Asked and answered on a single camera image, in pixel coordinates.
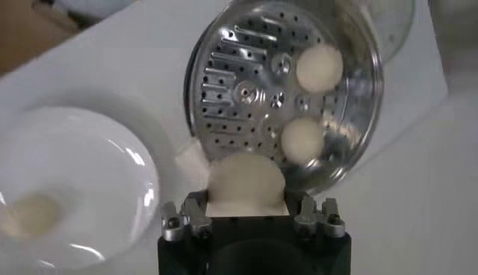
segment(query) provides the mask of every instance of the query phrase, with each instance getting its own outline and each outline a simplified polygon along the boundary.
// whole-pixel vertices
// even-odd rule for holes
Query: metal clamp
[[[317,223],[323,225],[324,234],[330,238],[342,238],[345,236],[345,222],[338,215],[336,199],[326,199],[322,203],[322,211],[317,211],[317,204],[309,196],[302,199],[300,214],[294,218],[295,230],[305,237],[315,235]]]
[[[189,219],[191,233],[197,238],[208,238],[212,233],[212,219],[206,217],[195,199],[184,201],[184,213]]]
[[[317,218],[315,217],[316,210],[317,204],[314,199],[305,196],[302,199],[300,214],[294,218],[294,225],[297,233],[304,236],[315,235],[315,232],[317,231]]]
[[[168,202],[161,209],[161,228],[166,241],[180,241],[184,237],[184,221],[174,203]]]
[[[322,203],[322,212],[317,213],[319,223],[323,224],[325,235],[330,238],[342,238],[345,236],[345,222],[338,214],[336,199],[326,199]]]

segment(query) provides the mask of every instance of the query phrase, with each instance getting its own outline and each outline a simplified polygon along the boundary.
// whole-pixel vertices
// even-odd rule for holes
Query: white dough ball
[[[293,120],[282,131],[281,145],[290,162],[305,165],[323,150],[323,128],[308,117]]]
[[[297,61],[297,79],[309,93],[325,93],[342,79],[342,54],[325,43],[306,49]]]
[[[12,238],[29,240],[46,234],[60,218],[59,205],[42,194],[32,194],[7,205],[0,228]]]
[[[285,179],[262,155],[238,153],[216,163],[208,183],[210,203],[275,207],[284,203]]]

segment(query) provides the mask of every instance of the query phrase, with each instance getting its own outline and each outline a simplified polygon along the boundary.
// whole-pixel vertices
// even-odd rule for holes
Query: round metal tray
[[[344,76],[326,95],[305,92],[296,62],[317,43],[337,47]],[[382,101],[379,51],[351,7],[319,0],[237,0],[196,44],[185,80],[192,135],[210,161],[247,150],[282,169],[287,188],[317,193],[341,179],[364,152]],[[283,127],[297,117],[323,125],[325,149],[305,167],[284,157]]]

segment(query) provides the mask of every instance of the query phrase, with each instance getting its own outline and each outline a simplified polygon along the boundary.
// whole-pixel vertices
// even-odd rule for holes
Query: perforated metal disc
[[[234,1],[211,23],[185,85],[191,131],[211,161],[257,152],[282,168],[288,188],[311,192],[357,162],[378,118],[382,63],[362,17],[331,2]],[[300,54],[317,43],[344,57],[344,76],[325,96],[307,93],[296,77]],[[289,163],[280,146],[282,129],[298,117],[326,130],[323,154],[306,167]]]

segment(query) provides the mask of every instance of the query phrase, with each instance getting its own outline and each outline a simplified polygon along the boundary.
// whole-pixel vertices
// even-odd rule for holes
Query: black machine
[[[350,236],[327,199],[285,192],[289,216],[206,217],[207,191],[163,207],[160,275],[348,275]]]

